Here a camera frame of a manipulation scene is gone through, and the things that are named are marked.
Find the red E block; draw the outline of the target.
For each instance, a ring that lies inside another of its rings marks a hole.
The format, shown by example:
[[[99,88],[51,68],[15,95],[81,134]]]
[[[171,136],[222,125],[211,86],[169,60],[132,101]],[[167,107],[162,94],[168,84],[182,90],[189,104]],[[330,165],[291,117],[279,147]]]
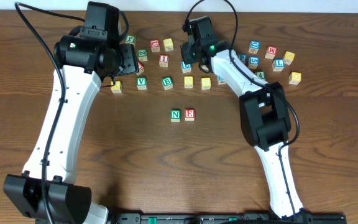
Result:
[[[185,121],[194,121],[194,120],[195,120],[195,110],[185,109]]]

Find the green N block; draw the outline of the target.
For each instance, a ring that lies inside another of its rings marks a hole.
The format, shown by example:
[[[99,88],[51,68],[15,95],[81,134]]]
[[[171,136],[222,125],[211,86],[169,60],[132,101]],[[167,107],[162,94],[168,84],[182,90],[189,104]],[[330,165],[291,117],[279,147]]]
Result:
[[[181,111],[180,110],[171,110],[170,119],[171,119],[171,122],[180,122]]]

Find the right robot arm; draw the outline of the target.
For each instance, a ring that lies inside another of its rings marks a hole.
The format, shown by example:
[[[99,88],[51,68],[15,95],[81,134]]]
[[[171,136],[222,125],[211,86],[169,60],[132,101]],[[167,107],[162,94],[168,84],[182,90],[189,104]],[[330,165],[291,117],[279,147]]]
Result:
[[[296,192],[289,162],[290,116],[294,109],[278,82],[268,83],[237,57],[232,45],[220,41],[208,16],[186,19],[188,41],[181,46],[186,64],[197,62],[205,73],[221,77],[239,98],[242,133],[257,151],[270,192],[270,208],[279,220],[296,220],[303,204]]]

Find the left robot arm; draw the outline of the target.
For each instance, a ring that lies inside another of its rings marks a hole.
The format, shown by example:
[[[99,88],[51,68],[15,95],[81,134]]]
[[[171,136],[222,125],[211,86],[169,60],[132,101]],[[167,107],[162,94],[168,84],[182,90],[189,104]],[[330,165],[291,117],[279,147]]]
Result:
[[[79,26],[47,55],[55,68],[53,90],[37,143],[20,175],[7,175],[3,191],[37,223],[107,223],[109,210],[76,185],[78,150],[91,105],[105,78],[137,73],[132,44],[124,43],[124,12],[89,2]]]

